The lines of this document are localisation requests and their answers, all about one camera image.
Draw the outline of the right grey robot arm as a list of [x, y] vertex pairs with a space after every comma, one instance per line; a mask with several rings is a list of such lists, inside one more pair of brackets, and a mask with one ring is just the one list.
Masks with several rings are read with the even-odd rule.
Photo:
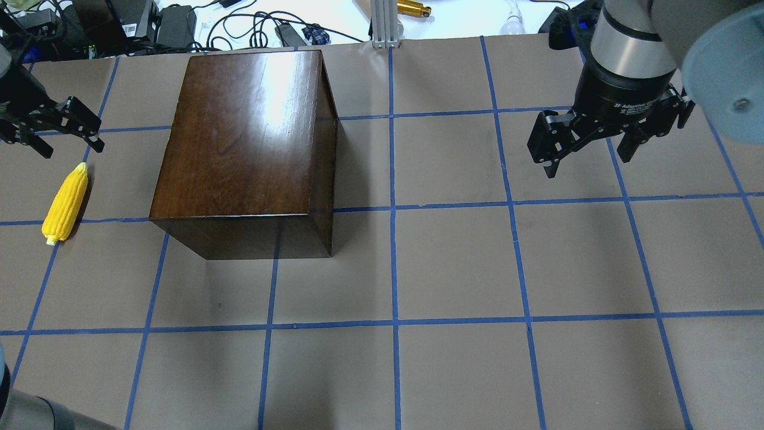
[[629, 162], [696, 106], [726, 138], [762, 144], [761, 1], [584, 1], [554, 9], [542, 32], [583, 57], [570, 110], [540, 112], [528, 139], [549, 179], [595, 140], [621, 136]]

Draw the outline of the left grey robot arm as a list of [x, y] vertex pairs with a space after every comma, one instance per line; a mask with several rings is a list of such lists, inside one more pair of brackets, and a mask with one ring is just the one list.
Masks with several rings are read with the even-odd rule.
[[[2, 140], [9, 145], [21, 144], [49, 159], [54, 149], [41, 139], [41, 131], [58, 131], [84, 139], [90, 149], [102, 152], [99, 138], [101, 120], [76, 96], [63, 102], [49, 98], [44, 86], [22, 65], [24, 49], [2, 46]], [[59, 190], [55, 201], [68, 203], [60, 207], [59, 220], [47, 218], [54, 228], [44, 234], [47, 244], [57, 245], [70, 231], [84, 201], [88, 186], [87, 164], [81, 163], [65, 180], [74, 189]], [[25, 394], [13, 387], [11, 371], [4, 365], [2, 374], [3, 429], [112, 429], [112, 425], [77, 413], [63, 404]]]

